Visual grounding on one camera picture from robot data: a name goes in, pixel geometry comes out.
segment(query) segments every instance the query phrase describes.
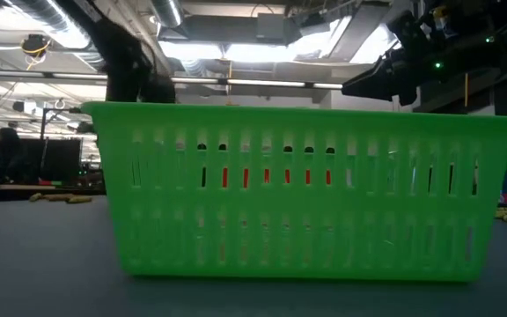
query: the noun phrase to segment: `green plastic basket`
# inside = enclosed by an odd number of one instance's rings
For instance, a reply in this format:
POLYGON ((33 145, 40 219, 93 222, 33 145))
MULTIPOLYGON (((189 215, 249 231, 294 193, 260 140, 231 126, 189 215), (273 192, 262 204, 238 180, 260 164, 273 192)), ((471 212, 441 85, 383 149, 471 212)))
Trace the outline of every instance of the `green plastic basket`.
POLYGON ((507 117, 91 102, 133 275, 468 281, 507 117))

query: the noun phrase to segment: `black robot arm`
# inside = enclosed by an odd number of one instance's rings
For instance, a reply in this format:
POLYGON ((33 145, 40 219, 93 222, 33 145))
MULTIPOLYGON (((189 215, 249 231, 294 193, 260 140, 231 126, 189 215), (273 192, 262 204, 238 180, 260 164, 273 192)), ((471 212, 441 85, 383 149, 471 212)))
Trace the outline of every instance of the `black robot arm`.
POLYGON ((506 0, 430 3, 420 18, 405 11, 387 24, 402 48, 388 50, 371 70, 344 83, 344 95, 379 100, 398 95, 405 106, 415 101, 415 88, 429 81, 482 68, 507 73, 506 0))
POLYGON ((175 88, 161 76, 142 42, 109 19, 91 0, 56 0, 85 29, 105 60, 107 101, 173 103, 175 88))

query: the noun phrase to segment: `desk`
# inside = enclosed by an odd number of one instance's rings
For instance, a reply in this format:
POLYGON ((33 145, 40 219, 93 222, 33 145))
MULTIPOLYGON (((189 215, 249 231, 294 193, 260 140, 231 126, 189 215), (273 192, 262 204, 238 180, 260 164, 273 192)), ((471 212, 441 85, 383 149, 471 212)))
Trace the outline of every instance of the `desk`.
POLYGON ((20 184, 2 184, 0 185, 0 202, 24 201, 31 195, 42 194, 74 194, 74 195, 104 195, 104 189, 83 188, 83 187, 55 187, 41 185, 20 185, 20 184))
POLYGON ((0 203, 0 317, 504 316, 507 224, 471 284, 133 278, 117 262, 107 201, 0 203))

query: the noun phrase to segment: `ceiling beam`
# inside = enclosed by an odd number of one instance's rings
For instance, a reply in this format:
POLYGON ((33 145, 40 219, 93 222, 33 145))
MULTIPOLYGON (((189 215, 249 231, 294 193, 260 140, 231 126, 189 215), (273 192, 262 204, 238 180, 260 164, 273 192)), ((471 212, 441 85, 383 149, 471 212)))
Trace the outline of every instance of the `ceiling beam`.
POLYGON ((351 61, 365 40, 377 29, 390 10, 390 3, 366 1, 355 9, 348 27, 335 44, 330 57, 351 61))

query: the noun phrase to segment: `person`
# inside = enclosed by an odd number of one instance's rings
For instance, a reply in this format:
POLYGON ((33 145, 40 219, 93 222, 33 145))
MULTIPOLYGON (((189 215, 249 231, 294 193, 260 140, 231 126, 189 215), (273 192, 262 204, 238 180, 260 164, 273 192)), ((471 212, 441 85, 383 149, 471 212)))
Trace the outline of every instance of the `person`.
POLYGON ((0 180, 28 182, 33 177, 26 149, 12 128, 0 129, 0 180))

